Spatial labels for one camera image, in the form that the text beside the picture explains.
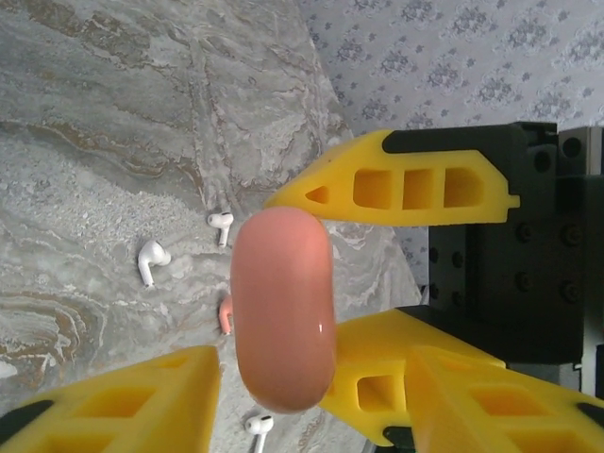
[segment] white earbud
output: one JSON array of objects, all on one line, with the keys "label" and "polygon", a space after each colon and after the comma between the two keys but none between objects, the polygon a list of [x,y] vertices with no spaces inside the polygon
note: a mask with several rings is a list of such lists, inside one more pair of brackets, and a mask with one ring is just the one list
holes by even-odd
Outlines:
[{"label": "white earbud", "polygon": [[245,422],[245,430],[250,434],[254,434],[258,436],[256,439],[256,448],[254,448],[254,453],[262,453],[264,449],[264,441],[266,440],[266,434],[268,431],[273,429],[273,425],[275,424],[275,420],[270,415],[264,415],[262,417],[256,416],[248,418]]},{"label": "white earbud", "polygon": [[208,225],[214,228],[220,228],[220,239],[218,240],[219,247],[227,246],[228,230],[233,225],[235,218],[230,212],[222,212],[220,214],[212,214],[208,217]]},{"label": "white earbud", "polygon": [[157,241],[148,241],[139,252],[139,271],[143,278],[144,286],[154,286],[150,266],[165,266],[172,260],[170,253]]}]

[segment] pink capsule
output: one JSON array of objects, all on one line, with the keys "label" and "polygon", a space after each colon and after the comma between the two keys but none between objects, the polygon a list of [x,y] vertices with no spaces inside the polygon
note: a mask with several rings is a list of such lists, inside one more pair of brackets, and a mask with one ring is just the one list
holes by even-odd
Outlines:
[{"label": "pink capsule", "polygon": [[303,210],[263,210],[237,236],[237,361],[245,387],[268,410],[307,410],[329,388],[336,365],[332,274],[327,231]]}]

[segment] patterned wall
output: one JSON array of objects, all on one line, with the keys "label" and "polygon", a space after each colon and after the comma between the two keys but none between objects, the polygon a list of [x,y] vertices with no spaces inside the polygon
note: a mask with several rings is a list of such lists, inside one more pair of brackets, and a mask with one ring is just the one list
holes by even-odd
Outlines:
[{"label": "patterned wall", "polygon": [[[357,134],[604,124],[602,0],[298,0]],[[419,283],[428,235],[397,231]]]}]

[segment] yellow plastic part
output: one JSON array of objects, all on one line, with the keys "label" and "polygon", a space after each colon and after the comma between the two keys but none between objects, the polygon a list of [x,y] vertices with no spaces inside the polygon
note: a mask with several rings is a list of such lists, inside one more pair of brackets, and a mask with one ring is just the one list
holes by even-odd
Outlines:
[{"label": "yellow plastic part", "polygon": [[387,154],[379,130],[329,149],[273,194],[330,220],[392,227],[503,223],[520,206],[508,180],[478,150]]},{"label": "yellow plastic part", "polygon": [[205,453],[220,370],[213,346],[181,349],[59,388],[1,453]]},{"label": "yellow plastic part", "polygon": [[534,377],[415,347],[405,388],[421,453],[604,452],[604,428],[577,409],[604,401]]},{"label": "yellow plastic part", "polygon": [[336,373],[320,406],[374,444],[392,445],[382,431],[411,423],[405,397],[406,362],[410,349],[419,344],[505,367],[470,344],[400,310],[388,310],[338,325]]}]

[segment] marble surface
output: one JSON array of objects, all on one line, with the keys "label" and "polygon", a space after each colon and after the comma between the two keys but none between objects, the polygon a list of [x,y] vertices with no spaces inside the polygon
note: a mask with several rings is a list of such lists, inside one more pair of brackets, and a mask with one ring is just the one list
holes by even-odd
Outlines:
[{"label": "marble surface", "polygon": [[[211,451],[248,451],[259,411],[216,309],[236,224],[351,137],[294,0],[0,0],[0,411],[192,344],[218,346]],[[416,303],[391,228],[327,225],[338,320]],[[173,262],[143,288],[136,254]],[[360,451],[311,410],[267,451]]]}]

